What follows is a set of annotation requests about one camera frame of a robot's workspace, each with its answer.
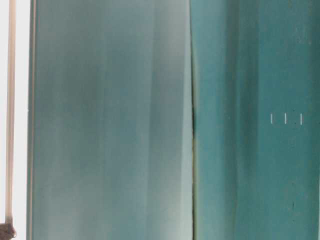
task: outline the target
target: glass pane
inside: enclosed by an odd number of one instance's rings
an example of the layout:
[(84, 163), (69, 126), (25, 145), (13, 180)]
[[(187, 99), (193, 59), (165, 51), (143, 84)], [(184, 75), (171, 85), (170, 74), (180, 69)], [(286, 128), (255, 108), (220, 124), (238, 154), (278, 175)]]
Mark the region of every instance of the glass pane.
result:
[(192, 238), (188, 14), (37, 1), (31, 239)]

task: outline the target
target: metal rod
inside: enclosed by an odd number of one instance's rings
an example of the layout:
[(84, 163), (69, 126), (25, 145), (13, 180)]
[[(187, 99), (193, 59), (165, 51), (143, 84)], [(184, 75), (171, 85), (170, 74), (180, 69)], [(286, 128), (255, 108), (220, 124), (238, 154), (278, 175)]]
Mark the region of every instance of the metal rod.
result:
[(5, 223), (12, 224), (15, 124), (16, 0), (9, 0), (8, 79), (6, 108)]

